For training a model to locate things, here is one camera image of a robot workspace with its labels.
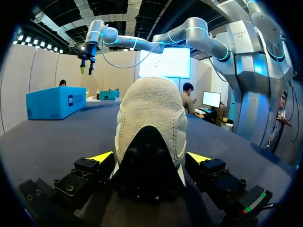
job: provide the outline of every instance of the green light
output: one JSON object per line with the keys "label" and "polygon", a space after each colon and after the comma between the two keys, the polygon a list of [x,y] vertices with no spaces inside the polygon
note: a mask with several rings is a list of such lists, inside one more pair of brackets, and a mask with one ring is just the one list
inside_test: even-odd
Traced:
{"label": "green light", "polygon": [[251,211],[251,208],[250,207],[247,207],[244,209],[246,212],[250,212]]}

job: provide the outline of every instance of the display screen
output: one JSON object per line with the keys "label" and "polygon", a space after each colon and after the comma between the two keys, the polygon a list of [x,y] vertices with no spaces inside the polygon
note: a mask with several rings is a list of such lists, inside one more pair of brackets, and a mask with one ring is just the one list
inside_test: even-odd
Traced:
{"label": "display screen", "polygon": [[[141,51],[142,61],[148,51]],[[164,48],[162,54],[151,53],[140,63],[139,77],[190,78],[190,49]]]}
{"label": "display screen", "polygon": [[204,92],[203,93],[203,105],[210,105],[219,108],[221,93],[216,92]]}

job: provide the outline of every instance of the ceiling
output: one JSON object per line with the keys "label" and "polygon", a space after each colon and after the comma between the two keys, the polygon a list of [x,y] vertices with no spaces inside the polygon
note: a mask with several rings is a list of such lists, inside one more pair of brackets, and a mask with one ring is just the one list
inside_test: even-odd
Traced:
{"label": "ceiling", "polygon": [[[24,39],[30,36],[50,43],[52,48],[62,49],[66,54],[78,54],[94,19],[102,19],[120,35],[149,41],[154,35],[183,24],[189,17],[204,19],[210,32],[217,28],[225,31],[228,19],[209,2],[211,0],[39,0],[21,33]],[[42,21],[35,23],[37,17],[42,17]],[[120,48],[111,47],[105,52],[117,50]],[[193,57],[200,54],[192,50]]]}

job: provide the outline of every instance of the yellow object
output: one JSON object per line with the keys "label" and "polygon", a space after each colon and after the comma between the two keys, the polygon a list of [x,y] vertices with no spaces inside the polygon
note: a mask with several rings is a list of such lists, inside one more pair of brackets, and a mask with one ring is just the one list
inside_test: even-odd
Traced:
{"label": "yellow object", "polygon": [[200,164],[200,162],[204,162],[205,160],[211,160],[213,158],[209,158],[209,157],[204,157],[201,155],[196,155],[194,153],[188,152],[188,154],[197,162]]}
{"label": "yellow object", "polygon": [[102,154],[102,155],[98,155],[98,156],[94,156],[94,157],[88,157],[87,159],[94,159],[96,161],[99,161],[99,163],[103,162],[110,154],[113,154],[112,151]]}

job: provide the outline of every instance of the woman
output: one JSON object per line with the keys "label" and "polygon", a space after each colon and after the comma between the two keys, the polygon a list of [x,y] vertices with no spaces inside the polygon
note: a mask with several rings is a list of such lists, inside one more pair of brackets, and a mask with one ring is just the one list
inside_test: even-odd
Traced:
{"label": "woman", "polygon": [[66,81],[64,79],[60,81],[59,87],[66,87]]}

